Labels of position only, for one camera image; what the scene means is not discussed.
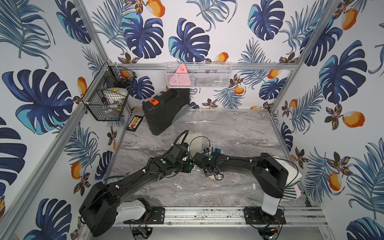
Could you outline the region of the clear plastic vacuum bag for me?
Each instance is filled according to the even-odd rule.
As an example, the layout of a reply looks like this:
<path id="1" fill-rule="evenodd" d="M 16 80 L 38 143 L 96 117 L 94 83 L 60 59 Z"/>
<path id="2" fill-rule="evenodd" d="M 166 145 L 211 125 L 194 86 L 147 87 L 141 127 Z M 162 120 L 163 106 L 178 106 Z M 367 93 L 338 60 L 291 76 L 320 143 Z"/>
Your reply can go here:
<path id="1" fill-rule="evenodd" d="M 209 120 L 178 120 L 175 131 L 188 129 L 203 133 L 212 146 L 230 156 L 253 157 L 266 152 L 273 144 L 271 131 L 265 122 L 225 123 Z M 244 207 L 260 206 L 263 191 L 253 176 L 225 172 L 221 181 L 205 177 L 202 169 L 191 174 L 178 174 L 171 180 L 164 199 L 166 206 L 178 207 Z"/>

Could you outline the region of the cream and teal towel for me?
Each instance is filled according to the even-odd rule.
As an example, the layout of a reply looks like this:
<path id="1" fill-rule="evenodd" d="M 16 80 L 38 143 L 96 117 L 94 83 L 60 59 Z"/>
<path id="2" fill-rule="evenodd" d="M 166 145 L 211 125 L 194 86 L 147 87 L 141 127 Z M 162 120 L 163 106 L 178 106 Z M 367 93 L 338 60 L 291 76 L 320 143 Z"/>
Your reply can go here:
<path id="1" fill-rule="evenodd" d="M 219 147 L 211 146 L 210 147 L 210 153 L 211 154 L 213 154 L 213 153 L 221 154 L 222 153 L 222 149 L 219 148 Z"/>

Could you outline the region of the white towel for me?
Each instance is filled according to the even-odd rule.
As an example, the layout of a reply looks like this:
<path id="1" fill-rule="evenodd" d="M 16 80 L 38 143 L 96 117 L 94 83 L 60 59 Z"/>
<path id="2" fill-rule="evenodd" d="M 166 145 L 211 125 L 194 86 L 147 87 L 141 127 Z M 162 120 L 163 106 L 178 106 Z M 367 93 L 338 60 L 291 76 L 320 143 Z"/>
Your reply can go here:
<path id="1" fill-rule="evenodd" d="M 288 171 L 286 187 L 298 184 L 302 177 L 298 167 L 291 161 L 280 159 L 277 156 L 273 156 L 273 158 Z"/>

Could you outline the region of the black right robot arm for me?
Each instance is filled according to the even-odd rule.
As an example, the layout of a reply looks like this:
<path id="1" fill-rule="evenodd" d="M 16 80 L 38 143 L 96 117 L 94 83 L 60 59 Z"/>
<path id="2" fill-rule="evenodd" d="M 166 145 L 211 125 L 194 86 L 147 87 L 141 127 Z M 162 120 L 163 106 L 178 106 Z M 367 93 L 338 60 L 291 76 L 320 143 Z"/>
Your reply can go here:
<path id="1" fill-rule="evenodd" d="M 209 155 L 196 153 L 193 162 L 201 168 L 206 177 L 223 176 L 234 172 L 253 176 L 264 191 L 261 209 L 274 216 L 284 196 L 285 189 L 299 181 L 301 175 L 296 166 L 288 166 L 288 160 L 261 153 L 258 157 L 234 157 L 219 153 Z"/>

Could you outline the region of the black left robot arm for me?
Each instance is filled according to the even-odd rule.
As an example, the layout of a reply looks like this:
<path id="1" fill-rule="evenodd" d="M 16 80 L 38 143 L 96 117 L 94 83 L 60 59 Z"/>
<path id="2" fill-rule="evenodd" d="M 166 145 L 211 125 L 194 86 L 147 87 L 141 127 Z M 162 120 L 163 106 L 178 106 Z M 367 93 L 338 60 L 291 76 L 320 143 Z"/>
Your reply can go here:
<path id="1" fill-rule="evenodd" d="M 135 173 L 110 184 L 96 183 L 91 188 L 79 213 L 93 237 L 103 235 L 112 227 L 118 207 L 127 196 L 173 173 L 191 173 L 194 164 L 185 143 L 188 134 L 188 130 L 183 131 L 164 154 L 149 158 L 145 167 Z"/>

